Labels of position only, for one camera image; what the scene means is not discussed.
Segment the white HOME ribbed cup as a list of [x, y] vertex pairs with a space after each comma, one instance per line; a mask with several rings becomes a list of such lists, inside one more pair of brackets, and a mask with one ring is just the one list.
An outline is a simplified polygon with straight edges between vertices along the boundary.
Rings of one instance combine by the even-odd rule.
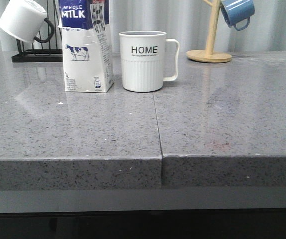
[[[153, 92], [161, 89], [164, 82], [178, 77], [180, 43], [167, 38], [162, 31], [126, 31], [119, 33], [122, 86], [132, 92]], [[176, 44], [175, 73], [165, 77], [164, 61], [166, 43]]]

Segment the blue white milk carton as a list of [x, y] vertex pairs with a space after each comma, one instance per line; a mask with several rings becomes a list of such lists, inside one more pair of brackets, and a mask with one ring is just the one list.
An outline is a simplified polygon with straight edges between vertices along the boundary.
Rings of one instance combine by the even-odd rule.
[[65, 91], [105, 93], [113, 84], [107, 0], [61, 0]]

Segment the blue enamel mug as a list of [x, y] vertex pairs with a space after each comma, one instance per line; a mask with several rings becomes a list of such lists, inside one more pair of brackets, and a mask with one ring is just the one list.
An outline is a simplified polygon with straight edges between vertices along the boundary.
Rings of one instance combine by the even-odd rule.
[[[234, 27], [236, 31], [246, 29], [250, 24], [250, 17], [255, 14], [252, 0], [222, 0], [220, 8], [228, 27]], [[247, 21], [245, 25], [237, 27], [237, 24], [243, 20]]]

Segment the wooden mug tree stand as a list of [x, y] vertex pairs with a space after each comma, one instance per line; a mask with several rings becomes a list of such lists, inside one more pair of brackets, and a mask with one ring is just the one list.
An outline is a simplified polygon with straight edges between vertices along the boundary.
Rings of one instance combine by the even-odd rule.
[[208, 35], [205, 50], [190, 50], [186, 52], [188, 59], [204, 62], [204, 63], [225, 63], [230, 62], [232, 56], [224, 52], [215, 52], [214, 44], [217, 30], [217, 23], [220, 11], [220, 0], [204, 0], [205, 3], [211, 6], [211, 15], [209, 20]]

